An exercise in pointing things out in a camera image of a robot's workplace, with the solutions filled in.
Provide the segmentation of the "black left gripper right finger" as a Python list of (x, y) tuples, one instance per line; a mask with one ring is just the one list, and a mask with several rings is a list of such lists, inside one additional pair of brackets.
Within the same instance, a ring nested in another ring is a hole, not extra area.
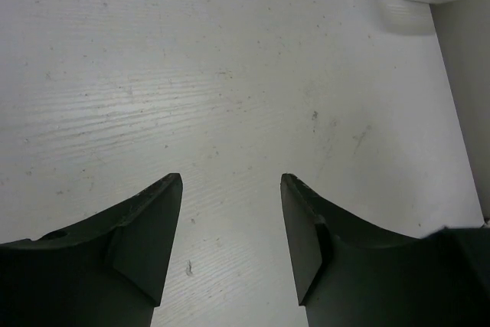
[(280, 183), (299, 305), (310, 326), (487, 326), (489, 230), (413, 238)]

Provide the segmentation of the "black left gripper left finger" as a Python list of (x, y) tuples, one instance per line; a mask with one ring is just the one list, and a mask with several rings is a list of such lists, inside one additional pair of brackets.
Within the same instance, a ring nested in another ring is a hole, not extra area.
[(91, 217), (1, 246), (3, 326), (148, 326), (181, 208), (178, 173)]

